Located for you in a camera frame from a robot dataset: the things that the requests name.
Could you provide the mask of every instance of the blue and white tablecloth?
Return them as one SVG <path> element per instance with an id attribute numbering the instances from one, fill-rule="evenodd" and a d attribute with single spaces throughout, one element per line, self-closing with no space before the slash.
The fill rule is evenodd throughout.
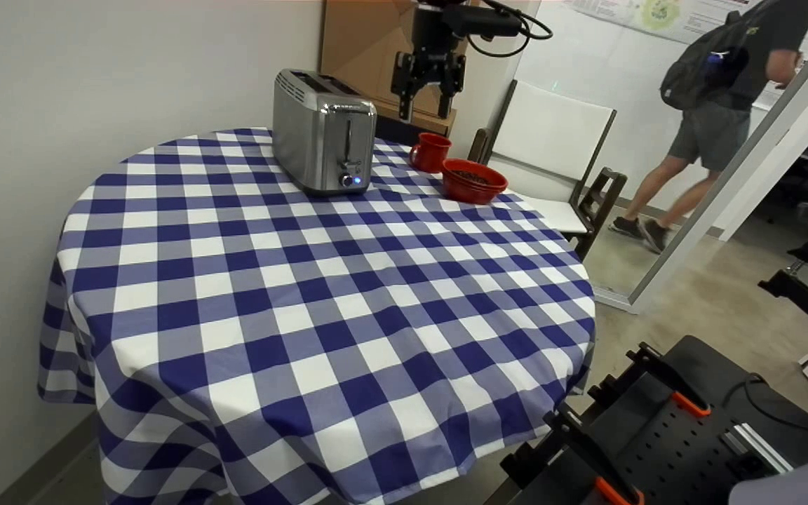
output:
<path id="1" fill-rule="evenodd" d="M 504 194 L 441 198 L 375 142 L 309 198 L 270 128 L 194 135 L 72 205 L 40 395 L 89 400 L 112 501 L 396 501 L 523 444 L 580 378 L 591 285 Z"/>

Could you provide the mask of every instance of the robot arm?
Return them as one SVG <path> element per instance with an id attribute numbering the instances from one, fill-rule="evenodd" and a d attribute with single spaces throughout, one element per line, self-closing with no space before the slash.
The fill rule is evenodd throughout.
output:
<path id="1" fill-rule="evenodd" d="M 441 86 L 437 114 L 450 114 L 453 96 L 464 89 L 465 58 L 455 52 L 464 37 L 551 38 L 551 29 L 540 19 L 493 0 L 486 2 L 488 8 L 464 5 L 464 0 L 416 0 L 412 52 L 399 52 L 394 67 L 394 93 L 401 97 L 399 114 L 403 120 L 412 96 L 429 81 Z M 531 33 L 527 23 L 542 24 L 545 33 Z"/>

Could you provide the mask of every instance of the silver toaster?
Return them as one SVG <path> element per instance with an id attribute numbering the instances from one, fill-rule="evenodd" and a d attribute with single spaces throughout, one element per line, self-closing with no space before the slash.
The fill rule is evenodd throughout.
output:
<path id="1" fill-rule="evenodd" d="M 345 83 L 281 71 L 273 96 L 273 153 L 305 194 L 359 194 L 373 177 L 375 107 Z"/>

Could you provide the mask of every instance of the sneaker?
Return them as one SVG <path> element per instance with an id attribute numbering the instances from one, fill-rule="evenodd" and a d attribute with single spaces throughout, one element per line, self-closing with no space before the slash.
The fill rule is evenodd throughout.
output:
<path id="1" fill-rule="evenodd" d="M 641 232 L 638 218 L 624 218 L 624 215 L 617 215 L 617 218 L 611 218 L 610 229 L 615 229 L 615 232 L 621 232 L 621 235 L 629 235 L 629 238 L 638 238 L 638 242 L 646 238 L 646 235 Z"/>
<path id="2" fill-rule="evenodd" d="M 641 232 L 646 235 L 648 250 L 655 250 L 656 254 L 666 250 L 669 226 L 648 218 L 646 224 L 641 224 Z"/>

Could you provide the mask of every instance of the red bowl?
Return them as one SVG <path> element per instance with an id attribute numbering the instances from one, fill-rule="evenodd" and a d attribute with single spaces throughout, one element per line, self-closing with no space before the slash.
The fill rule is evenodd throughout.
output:
<path id="1" fill-rule="evenodd" d="M 450 198 L 486 205 L 509 189 L 509 180 L 482 163 L 447 160 L 441 186 Z"/>

